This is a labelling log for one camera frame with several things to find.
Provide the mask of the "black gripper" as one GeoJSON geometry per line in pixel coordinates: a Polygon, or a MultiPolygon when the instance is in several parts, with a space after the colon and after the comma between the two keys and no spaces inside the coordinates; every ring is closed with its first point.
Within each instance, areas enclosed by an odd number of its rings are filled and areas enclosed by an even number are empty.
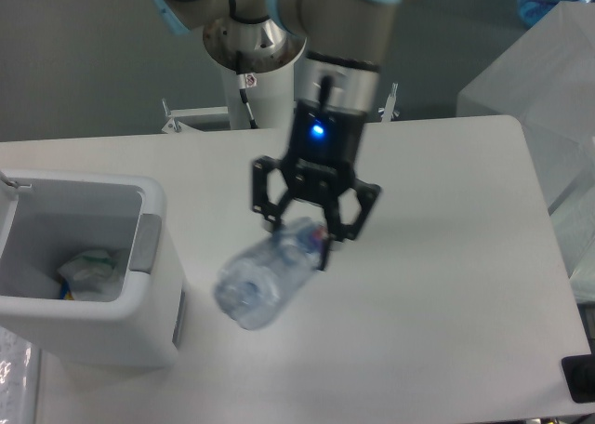
{"type": "Polygon", "coordinates": [[[319,205],[326,236],[318,270],[324,272],[335,245],[356,241],[382,189],[356,178],[355,162],[366,113],[322,110],[310,100],[297,103],[287,151],[282,159],[262,155],[251,164],[251,208],[269,230],[283,225],[294,200],[319,205]],[[269,197],[269,176],[279,171],[286,186],[277,203],[269,197]]]}

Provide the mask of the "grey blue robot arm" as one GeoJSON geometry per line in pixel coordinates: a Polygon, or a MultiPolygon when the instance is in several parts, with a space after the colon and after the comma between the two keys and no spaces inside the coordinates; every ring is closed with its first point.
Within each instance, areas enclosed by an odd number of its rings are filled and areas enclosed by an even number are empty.
{"type": "Polygon", "coordinates": [[[288,40],[303,42],[303,86],[287,150],[279,159],[253,162],[252,208],[279,229],[292,202],[319,206],[327,229],[324,255],[358,237],[380,195],[379,186],[357,178],[355,163],[395,15],[411,1],[153,0],[177,33],[212,23],[224,36],[234,28],[272,28],[271,45],[228,47],[241,73],[253,62],[276,59],[288,40]]]}

